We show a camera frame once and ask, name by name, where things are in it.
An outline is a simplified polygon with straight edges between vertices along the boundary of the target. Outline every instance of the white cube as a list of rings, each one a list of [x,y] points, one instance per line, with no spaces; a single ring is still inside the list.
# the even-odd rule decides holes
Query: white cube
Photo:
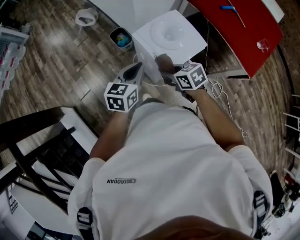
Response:
[[[109,110],[127,113],[139,99],[138,86],[110,82],[106,87],[104,97]]]
[[[202,64],[192,62],[174,74],[181,90],[196,90],[207,81]]]

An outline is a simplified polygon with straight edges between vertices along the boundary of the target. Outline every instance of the forearm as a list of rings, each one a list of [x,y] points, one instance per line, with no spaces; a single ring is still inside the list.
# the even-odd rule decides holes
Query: forearm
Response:
[[[90,158],[109,160],[125,143],[129,113],[114,112],[107,127],[90,152]]]
[[[204,89],[194,91],[192,97],[198,104],[210,134],[221,148],[229,151],[234,146],[245,145],[239,128]]]

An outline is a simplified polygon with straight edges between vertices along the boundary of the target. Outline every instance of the red tabletop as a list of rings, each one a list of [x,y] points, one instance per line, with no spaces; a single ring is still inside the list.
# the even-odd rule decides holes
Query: red tabletop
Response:
[[[260,69],[283,36],[274,17],[261,0],[231,0],[245,28],[232,10],[220,9],[222,5],[230,5],[228,0],[189,0],[189,2],[219,31],[249,77],[253,77]],[[259,41],[266,42],[269,50],[264,52],[260,50],[257,47]]]

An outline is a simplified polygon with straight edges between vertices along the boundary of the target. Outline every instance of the blue handle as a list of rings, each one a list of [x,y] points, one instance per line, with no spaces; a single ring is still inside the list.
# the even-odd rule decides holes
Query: blue handle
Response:
[[[221,6],[222,10],[234,10],[233,6]]]

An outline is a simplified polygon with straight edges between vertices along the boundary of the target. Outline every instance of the shirt sleeve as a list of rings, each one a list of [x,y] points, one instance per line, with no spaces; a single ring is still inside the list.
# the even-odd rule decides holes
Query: shirt sleeve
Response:
[[[85,163],[82,174],[68,200],[67,211],[69,224],[76,224],[77,213],[80,208],[91,208],[93,180],[104,163],[105,161],[100,158],[91,158]]]
[[[237,159],[242,165],[252,186],[255,189],[260,189],[265,193],[266,198],[271,204],[271,210],[273,205],[271,181],[267,172],[260,164],[260,162],[256,159],[251,149],[247,146],[241,145],[230,149],[228,153],[231,154],[235,159]]]

